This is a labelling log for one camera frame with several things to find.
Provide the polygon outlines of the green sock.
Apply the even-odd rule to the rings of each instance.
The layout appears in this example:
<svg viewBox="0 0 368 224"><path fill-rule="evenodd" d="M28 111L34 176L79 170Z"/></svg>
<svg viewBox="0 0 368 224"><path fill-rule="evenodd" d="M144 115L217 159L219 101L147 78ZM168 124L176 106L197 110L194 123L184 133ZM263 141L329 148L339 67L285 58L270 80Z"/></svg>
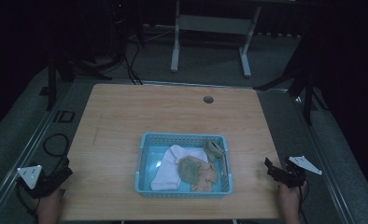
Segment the green sock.
<svg viewBox="0 0 368 224"><path fill-rule="evenodd" d="M193 156L180 159L177 168L179 177L185 182L197 184L199 180L198 170L202 167L202 163L202 160Z"/></svg>
<svg viewBox="0 0 368 224"><path fill-rule="evenodd" d="M214 141L205 141L204 152L210 162L214 162L225 154L224 150Z"/></svg>

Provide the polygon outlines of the beige sock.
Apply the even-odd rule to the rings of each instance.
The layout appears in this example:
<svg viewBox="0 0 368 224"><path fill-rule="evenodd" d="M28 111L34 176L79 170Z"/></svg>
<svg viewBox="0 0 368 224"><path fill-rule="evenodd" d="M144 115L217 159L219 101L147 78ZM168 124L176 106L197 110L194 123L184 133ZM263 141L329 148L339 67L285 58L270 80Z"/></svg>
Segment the beige sock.
<svg viewBox="0 0 368 224"><path fill-rule="evenodd" d="M197 192L212 192L213 185L218 178L215 166L207 162L201 162L198 168L198 182L191 185L192 191Z"/></svg>

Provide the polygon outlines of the light blue plastic basket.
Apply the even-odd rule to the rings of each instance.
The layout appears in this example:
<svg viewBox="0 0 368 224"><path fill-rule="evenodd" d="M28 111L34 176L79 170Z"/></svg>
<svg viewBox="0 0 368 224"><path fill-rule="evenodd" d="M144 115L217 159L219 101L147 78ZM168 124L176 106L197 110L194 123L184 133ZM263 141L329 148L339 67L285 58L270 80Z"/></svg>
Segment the light blue plastic basket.
<svg viewBox="0 0 368 224"><path fill-rule="evenodd" d="M151 187L152 181L164 164L164 155L170 151L172 146L177 145L186 150L202 149L207 141L215 143L224 150L222 157L215 159L214 162L217 181L211 185L211 192L196 192L191 189L191 184L185 181L181 181L173 189L153 189ZM229 149L223 135L190 133L145 133L143 135L135 173L135 190L142 196L218 199L231 194L233 189Z"/></svg>

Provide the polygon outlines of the person's left hand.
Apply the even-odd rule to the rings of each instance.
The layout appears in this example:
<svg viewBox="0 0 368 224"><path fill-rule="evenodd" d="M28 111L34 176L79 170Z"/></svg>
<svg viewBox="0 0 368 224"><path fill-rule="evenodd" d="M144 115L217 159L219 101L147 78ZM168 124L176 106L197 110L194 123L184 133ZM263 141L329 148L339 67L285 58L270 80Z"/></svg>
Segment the person's left hand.
<svg viewBox="0 0 368 224"><path fill-rule="evenodd" d="M56 189L47 197L34 199L38 224L59 224L62 211L61 199L60 189Z"/></svg>

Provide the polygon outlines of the white sock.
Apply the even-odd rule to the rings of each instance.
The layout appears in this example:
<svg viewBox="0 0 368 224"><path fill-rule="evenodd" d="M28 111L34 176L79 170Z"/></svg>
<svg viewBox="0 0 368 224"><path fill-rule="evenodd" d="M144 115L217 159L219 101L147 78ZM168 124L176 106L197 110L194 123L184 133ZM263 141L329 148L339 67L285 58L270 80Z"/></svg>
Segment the white sock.
<svg viewBox="0 0 368 224"><path fill-rule="evenodd" d="M193 156L201 161L208 162L208 158L202 147L170 146L164 153L161 165L155 178L151 181L152 190L178 190L181 178L178 173L179 161L187 156Z"/></svg>

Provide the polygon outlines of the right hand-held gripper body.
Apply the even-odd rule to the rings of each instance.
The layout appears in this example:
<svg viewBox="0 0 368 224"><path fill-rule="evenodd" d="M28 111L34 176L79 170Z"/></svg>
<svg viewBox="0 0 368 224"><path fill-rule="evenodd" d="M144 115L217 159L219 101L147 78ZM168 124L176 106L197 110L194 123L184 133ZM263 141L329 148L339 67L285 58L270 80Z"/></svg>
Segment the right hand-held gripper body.
<svg viewBox="0 0 368 224"><path fill-rule="evenodd" d="M289 156L285 159L286 171L281 180L289 189L301 187L306 180L306 171L322 175L322 171L310 162L305 156Z"/></svg>

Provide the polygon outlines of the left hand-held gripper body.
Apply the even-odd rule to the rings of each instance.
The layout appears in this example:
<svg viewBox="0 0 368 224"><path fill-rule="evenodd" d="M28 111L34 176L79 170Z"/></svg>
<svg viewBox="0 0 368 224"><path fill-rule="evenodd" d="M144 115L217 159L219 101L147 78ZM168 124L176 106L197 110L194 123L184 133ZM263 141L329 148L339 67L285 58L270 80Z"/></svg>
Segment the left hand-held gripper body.
<svg viewBox="0 0 368 224"><path fill-rule="evenodd" d="M45 175L41 165L18 168L17 183L34 199L50 196L68 178L68 168Z"/></svg>

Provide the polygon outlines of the white metal desk frame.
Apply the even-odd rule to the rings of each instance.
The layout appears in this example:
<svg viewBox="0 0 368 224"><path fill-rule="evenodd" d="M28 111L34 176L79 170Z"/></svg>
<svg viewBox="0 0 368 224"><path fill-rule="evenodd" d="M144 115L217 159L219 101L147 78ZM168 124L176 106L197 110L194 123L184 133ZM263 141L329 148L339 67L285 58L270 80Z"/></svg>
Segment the white metal desk frame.
<svg viewBox="0 0 368 224"><path fill-rule="evenodd" d="M216 34L244 35L245 44L238 49L239 58L242 65L244 77L251 76L250 64L248 61L248 48L258 22L262 8L255 7L252 19L231 19L207 16L195 16L182 14L180 12L180 0L176 0L175 13L175 39L172 52L170 71L175 73L178 70L181 31L209 32Z"/></svg>

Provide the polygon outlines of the black stand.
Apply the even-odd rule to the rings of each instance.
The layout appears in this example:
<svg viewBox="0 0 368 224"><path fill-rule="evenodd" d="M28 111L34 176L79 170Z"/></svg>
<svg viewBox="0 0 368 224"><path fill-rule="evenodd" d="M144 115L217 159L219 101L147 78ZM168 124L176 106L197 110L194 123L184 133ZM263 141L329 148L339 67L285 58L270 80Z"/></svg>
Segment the black stand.
<svg viewBox="0 0 368 224"><path fill-rule="evenodd" d="M316 58L318 54L318 48L313 48L310 42L302 39L293 52L283 74L266 84L254 87L254 90L267 91L278 84L293 79L288 94L290 97L297 98L304 92L303 116L306 123L311 125L311 108L313 96L316 94L314 88L316 87Z"/></svg>
<svg viewBox="0 0 368 224"><path fill-rule="evenodd" d="M51 111L57 101L57 82L56 73L61 75L63 81L72 82L75 78L74 74L70 72L72 66L78 67L86 74L91 75L103 80L111 80L111 77L107 77L98 72L96 68L93 68L83 61L76 58L73 54L70 54L62 49L56 49L49 53L48 60L48 105L47 110Z"/></svg>

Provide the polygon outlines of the person's right hand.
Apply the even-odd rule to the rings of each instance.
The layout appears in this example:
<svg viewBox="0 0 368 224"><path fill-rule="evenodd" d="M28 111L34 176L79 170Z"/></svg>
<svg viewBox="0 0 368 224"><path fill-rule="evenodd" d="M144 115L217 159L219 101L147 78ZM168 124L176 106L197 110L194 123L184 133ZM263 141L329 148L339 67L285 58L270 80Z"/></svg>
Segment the person's right hand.
<svg viewBox="0 0 368 224"><path fill-rule="evenodd" d="M305 192L306 190L307 183L304 183L300 189L290 189L284 183L278 183L278 207L286 224L300 224L300 191Z"/></svg>

